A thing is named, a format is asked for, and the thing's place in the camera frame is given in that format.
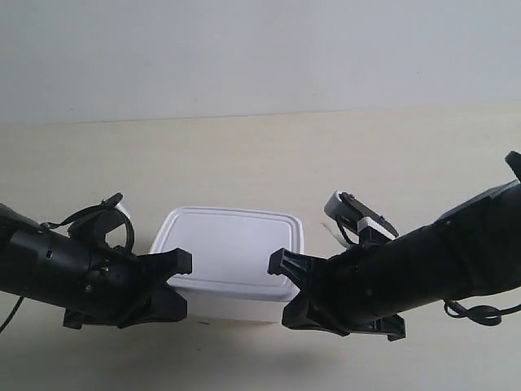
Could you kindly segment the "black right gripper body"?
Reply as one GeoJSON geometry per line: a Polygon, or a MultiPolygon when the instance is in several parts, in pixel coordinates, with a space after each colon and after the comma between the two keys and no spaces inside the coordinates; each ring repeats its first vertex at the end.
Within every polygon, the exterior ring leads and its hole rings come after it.
{"type": "Polygon", "coordinates": [[[313,327],[405,338],[407,243],[355,246],[313,261],[313,327]]]}

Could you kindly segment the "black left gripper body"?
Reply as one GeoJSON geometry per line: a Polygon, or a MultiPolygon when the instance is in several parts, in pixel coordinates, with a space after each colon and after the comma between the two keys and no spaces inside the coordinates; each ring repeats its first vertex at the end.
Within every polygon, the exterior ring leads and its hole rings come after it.
{"type": "Polygon", "coordinates": [[[38,250],[38,300],[66,310],[69,328],[163,321],[163,255],[137,256],[46,239],[38,250]]]}

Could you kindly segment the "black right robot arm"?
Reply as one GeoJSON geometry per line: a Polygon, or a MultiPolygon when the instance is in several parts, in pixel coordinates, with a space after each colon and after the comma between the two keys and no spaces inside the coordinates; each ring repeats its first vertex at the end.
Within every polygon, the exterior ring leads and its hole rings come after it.
{"type": "Polygon", "coordinates": [[[519,180],[405,235],[344,191],[335,192],[324,211],[344,238],[343,252],[320,258],[281,248],[269,257],[268,272],[287,277],[298,290],[283,309],[284,327],[393,341],[406,335],[405,311],[437,301],[449,317],[485,327],[519,311],[518,305],[462,305],[520,285],[519,180]]]}

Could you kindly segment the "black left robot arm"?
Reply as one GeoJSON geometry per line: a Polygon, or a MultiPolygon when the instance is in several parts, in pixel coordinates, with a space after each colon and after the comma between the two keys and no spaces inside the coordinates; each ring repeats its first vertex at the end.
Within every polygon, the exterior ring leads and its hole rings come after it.
{"type": "Polygon", "coordinates": [[[2,291],[63,308],[63,325],[77,330],[186,318],[187,301],[168,281],[191,273],[189,252],[134,254],[132,223],[115,207],[89,207],[63,224],[67,235],[1,207],[2,291]]]}

